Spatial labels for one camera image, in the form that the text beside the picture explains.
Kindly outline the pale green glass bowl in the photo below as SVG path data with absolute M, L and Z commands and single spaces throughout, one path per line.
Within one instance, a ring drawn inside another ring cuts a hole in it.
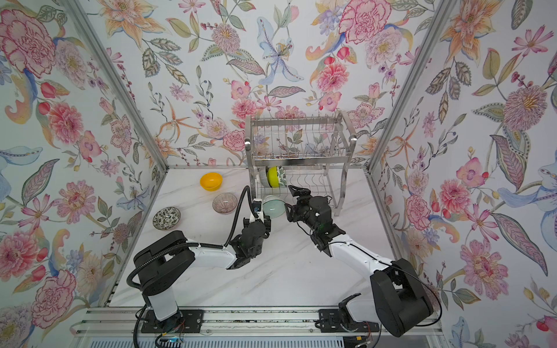
M 268 195 L 263 199 L 263 212 L 270 219 L 275 219 L 283 216 L 286 212 L 284 201 L 275 195 Z

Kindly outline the green leaf pattern bowl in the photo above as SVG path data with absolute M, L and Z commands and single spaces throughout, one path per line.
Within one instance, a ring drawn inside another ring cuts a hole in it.
M 285 169 L 282 166 L 278 166 L 276 172 L 277 172 L 277 178 L 279 180 L 279 186 L 287 187 L 288 183 L 287 183 L 287 175 Z

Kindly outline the purple striped glass bowl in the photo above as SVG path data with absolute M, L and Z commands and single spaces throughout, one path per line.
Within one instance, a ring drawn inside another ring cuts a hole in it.
M 237 205 L 238 198 L 233 193 L 219 194 L 212 203 L 213 210 L 222 215 L 232 213 L 236 210 Z

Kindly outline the lime green plastic bowl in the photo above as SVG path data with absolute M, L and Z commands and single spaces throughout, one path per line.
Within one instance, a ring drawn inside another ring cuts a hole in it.
M 268 185 L 271 188 L 279 188 L 280 187 L 280 179 L 277 167 L 268 167 L 266 168 L 266 177 L 268 181 Z

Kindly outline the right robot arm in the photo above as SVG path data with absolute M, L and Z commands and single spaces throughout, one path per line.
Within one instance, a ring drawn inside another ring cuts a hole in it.
M 352 330 L 360 323 L 377 323 L 403 336 L 435 312 L 429 288 L 406 259 L 391 260 L 355 242 L 333 222 L 329 198 L 314 196 L 308 188 L 289 185 L 296 203 L 285 204 L 287 220 L 305 224 L 317 249 L 369 281 L 367 294 L 351 295 L 338 304 L 340 322 Z

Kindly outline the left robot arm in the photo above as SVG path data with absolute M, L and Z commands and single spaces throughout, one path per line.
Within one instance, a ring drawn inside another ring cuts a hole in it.
M 263 242 L 271 233 L 270 217 L 245 218 L 243 224 L 242 233 L 226 246 L 193 242 L 182 231 L 172 231 L 136 254 L 135 269 L 126 278 L 127 285 L 142 293 L 155 320 L 175 318 L 178 305 L 172 286 L 187 269 L 236 270 L 262 252 Z

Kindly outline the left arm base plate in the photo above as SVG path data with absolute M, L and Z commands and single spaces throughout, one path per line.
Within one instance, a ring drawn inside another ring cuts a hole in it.
M 179 310 L 165 320 L 158 320 L 153 310 L 148 310 L 141 326 L 142 334 L 199 334 L 205 312 L 203 310 Z

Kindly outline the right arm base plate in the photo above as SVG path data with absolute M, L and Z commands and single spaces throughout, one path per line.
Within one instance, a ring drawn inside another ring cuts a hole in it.
M 355 333 L 369 334 L 379 332 L 379 324 L 373 322 L 356 322 L 339 308 L 320 309 L 315 327 L 321 333 Z

